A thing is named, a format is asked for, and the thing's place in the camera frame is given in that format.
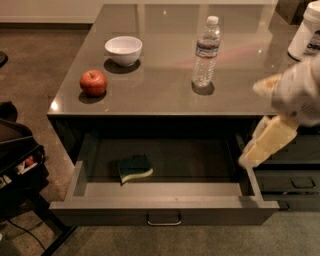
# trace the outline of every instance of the gray carpet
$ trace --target gray carpet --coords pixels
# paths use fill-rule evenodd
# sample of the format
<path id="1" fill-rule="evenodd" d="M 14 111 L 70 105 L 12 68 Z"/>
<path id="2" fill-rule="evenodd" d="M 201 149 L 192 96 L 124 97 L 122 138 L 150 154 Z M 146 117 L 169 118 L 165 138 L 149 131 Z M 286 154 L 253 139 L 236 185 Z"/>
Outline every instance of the gray carpet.
<path id="1" fill-rule="evenodd" d="M 0 69 L 0 101 L 18 108 L 44 145 L 49 185 L 41 192 L 49 202 L 61 200 L 65 172 L 72 171 L 46 117 L 59 85 L 79 50 L 86 29 L 0 29 L 0 50 L 9 56 Z M 32 211 L 12 218 L 45 247 L 57 234 Z M 274 214 L 262 226 L 78 227 L 54 255 L 319 255 L 320 213 Z M 7 221 L 0 222 L 0 255 L 41 255 L 38 242 Z"/>

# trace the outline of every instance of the bowl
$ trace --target bowl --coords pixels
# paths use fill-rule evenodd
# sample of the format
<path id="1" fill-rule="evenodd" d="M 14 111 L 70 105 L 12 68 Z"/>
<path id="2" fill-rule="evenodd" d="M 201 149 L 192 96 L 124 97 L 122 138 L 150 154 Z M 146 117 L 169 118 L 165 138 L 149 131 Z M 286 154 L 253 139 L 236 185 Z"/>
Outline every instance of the bowl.
<path id="1" fill-rule="evenodd" d="M 136 37 L 119 36 L 106 42 L 105 48 L 115 63 L 128 67 L 139 59 L 142 42 Z"/>

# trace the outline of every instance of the drawer handle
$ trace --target drawer handle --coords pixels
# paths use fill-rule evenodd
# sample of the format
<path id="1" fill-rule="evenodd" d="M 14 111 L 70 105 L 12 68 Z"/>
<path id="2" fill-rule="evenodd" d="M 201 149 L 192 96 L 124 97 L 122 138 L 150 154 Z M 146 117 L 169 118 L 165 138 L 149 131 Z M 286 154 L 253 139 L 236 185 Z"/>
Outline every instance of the drawer handle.
<path id="1" fill-rule="evenodd" d="M 294 188 L 297 189 L 310 189 L 310 188 L 316 188 L 316 183 L 311 179 L 311 185 L 310 186 L 297 186 L 293 181 L 291 181 L 291 184 Z"/>
<path id="2" fill-rule="evenodd" d="M 178 215 L 177 222 L 164 222 L 164 223 L 155 223 L 149 220 L 149 215 L 147 215 L 147 223 L 149 226 L 179 226 L 181 224 L 181 215 Z"/>
<path id="3" fill-rule="evenodd" d="M 286 202 L 286 208 L 280 208 L 279 210 L 280 211 L 290 211 L 291 210 L 291 208 L 290 208 L 290 205 Z"/>

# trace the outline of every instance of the drawer front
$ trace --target drawer front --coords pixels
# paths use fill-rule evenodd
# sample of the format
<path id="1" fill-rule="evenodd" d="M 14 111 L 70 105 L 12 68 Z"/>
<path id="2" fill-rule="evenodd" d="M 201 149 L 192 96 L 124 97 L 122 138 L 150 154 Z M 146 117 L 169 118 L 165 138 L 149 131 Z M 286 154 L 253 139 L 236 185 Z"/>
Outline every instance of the drawer front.
<path id="1" fill-rule="evenodd" d="M 319 192 L 320 171 L 257 171 L 262 192 Z"/>
<path id="2" fill-rule="evenodd" d="M 280 210 L 320 211 L 320 195 L 265 195 L 265 200 L 277 200 Z"/>
<path id="3" fill-rule="evenodd" d="M 67 226 L 87 225 L 261 225 L 276 210 L 274 209 L 211 209 L 211 210 L 59 210 L 52 212 Z"/>

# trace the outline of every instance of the glossy tabletop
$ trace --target glossy tabletop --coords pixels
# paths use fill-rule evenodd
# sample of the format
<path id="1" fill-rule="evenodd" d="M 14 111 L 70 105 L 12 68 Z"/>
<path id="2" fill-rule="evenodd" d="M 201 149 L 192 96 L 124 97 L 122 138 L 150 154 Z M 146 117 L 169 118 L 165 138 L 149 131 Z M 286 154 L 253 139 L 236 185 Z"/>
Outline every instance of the glossy tabletop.
<path id="1" fill-rule="evenodd" d="M 196 39 L 209 15 L 220 18 L 222 39 L 214 90 L 200 95 L 191 75 Z M 252 85 L 296 63 L 287 55 L 296 29 L 273 5 L 104 5 L 48 116 L 274 114 Z M 143 42 L 140 59 L 130 68 L 118 67 L 104 49 L 109 39 L 123 35 Z M 89 69 L 107 76 L 102 97 L 81 92 L 80 76 Z"/>

